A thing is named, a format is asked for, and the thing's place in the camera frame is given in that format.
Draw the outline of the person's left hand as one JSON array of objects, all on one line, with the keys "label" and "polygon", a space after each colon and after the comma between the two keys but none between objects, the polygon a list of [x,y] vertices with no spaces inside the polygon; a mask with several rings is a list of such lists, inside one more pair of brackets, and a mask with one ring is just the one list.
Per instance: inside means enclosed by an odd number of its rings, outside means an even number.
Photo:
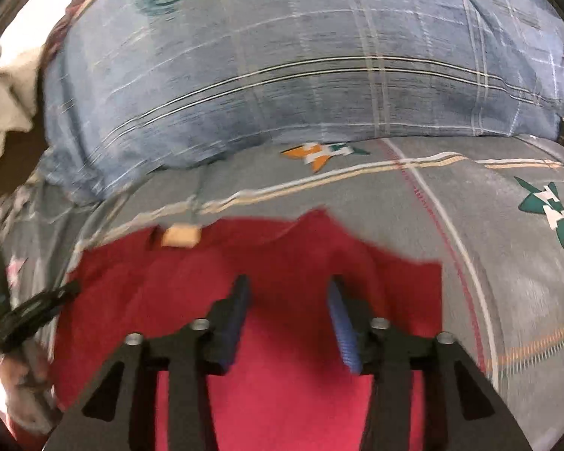
[{"label": "person's left hand", "polygon": [[8,417],[25,431],[41,436],[48,435],[61,418],[52,397],[49,369],[47,351],[34,338],[0,359]]}]

